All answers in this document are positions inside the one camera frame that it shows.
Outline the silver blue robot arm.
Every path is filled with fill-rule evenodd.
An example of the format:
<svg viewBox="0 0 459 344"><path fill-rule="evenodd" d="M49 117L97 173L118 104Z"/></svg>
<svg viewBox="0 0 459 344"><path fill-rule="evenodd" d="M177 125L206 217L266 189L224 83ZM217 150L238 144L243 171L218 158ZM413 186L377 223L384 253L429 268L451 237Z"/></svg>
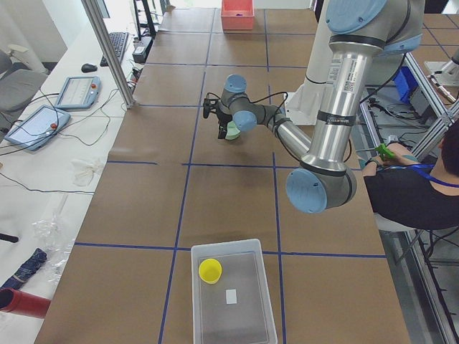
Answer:
<svg viewBox="0 0 459 344"><path fill-rule="evenodd" d="M257 125L273 132L300 164L286 183L288 198L299 211L314 214L341 206L356 193L356 179L344 154L372 62L378 56L416 49L424 10L423 1L324 2L319 25L328 35L316 41L328 47L326 79L312 136L278 106L251 101L240 75L226 79L219 99L205 100L203 113L216 113L220 138L228 123L242 132Z"/></svg>

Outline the person's hand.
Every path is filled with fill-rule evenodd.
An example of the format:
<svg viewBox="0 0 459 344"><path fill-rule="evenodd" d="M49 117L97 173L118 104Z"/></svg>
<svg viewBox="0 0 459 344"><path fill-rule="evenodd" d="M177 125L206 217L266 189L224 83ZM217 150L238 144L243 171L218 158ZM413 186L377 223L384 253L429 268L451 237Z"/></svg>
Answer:
<svg viewBox="0 0 459 344"><path fill-rule="evenodd" d="M408 166L417 162L411 152L400 143L391 143L387 148L394 154L394 157L383 161L384 166Z"/></svg>

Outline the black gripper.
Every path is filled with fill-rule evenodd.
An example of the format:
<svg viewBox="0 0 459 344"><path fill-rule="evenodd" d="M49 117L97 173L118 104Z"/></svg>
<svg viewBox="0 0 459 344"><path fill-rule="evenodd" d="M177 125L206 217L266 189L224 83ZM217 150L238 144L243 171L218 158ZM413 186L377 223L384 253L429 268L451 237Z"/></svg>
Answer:
<svg viewBox="0 0 459 344"><path fill-rule="evenodd" d="M217 108L217 117L219 121L219 127L218 127L218 138L219 139L226 139L227 133L228 133L228 127L227 124L232 121L232 115L227 114L223 110L221 110L219 107Z"/></svg>

